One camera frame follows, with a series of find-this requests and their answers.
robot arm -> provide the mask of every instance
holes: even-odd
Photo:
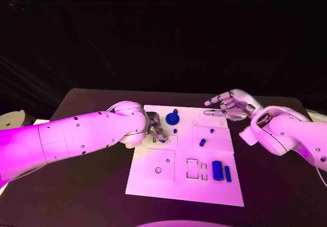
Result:
[[[1,130],[0,188],[46,164],[88,154],[118,141],[126,148],[138,146],[152,124],[155,129],[160,127],[158,116],[148,118],[141,105],[134,102],[122,102],[113,110],[115,113],[100,111]]]
[[[327,171],[327,122],[309,122],[305,116],[285,107],[263,108],[239,89],[217,95],[204,105],[219,101],[221,110],[206,110],[204,115],[224,116],[233,121],[250,118],[250,125],[239,133],[250,146],[259,142],[279,156],[295,150],[311,165]]]

cable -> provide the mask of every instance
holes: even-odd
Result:
[[[324,185],[325,185],[325,187],[327,187],[327,183],[325,183],[325,181],[324,181],[324,179],[322,179],[321,173],[319,173],[319,171],[318,171],[318,167],[315,167],[315,169],[317,169],[317,172],[318,172],[319,179],[321,179],[321,181],[322,181],[322,183],[324,183]]]
[[[106,112],[109,112],[121,103],[128,103],[129,101],[121,101],[121,102],[118,102],[116,104],[113,104],[109,108],[108,108],[108,110],[106,110]]]

blue object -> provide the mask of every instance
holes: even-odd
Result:
[[[213,179],[223,181],[223,165],[219,161],[213,161]]]
[[[229,172],[229,167],[227,166],[224,166],[224,174],[226,174],[226,181],[232,182],[230,172]]]
[[[204,143],[206,143],[206,140],[204,140],[204,139],[201,139],[201,141],[200,141],[200,147],[203,147],[203,146],[204,146]]]
[[[167,114],[165,116],[165,122],[170,124],[170,125],[175,125],[178,123],[178,111],[177,109],[174,109],[174,111],[171,113]]]

black background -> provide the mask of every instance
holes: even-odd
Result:
[[[325,112],[325,21],[308,1],[3,2],[0,114],[50,118],[73,87],[240,88]]]

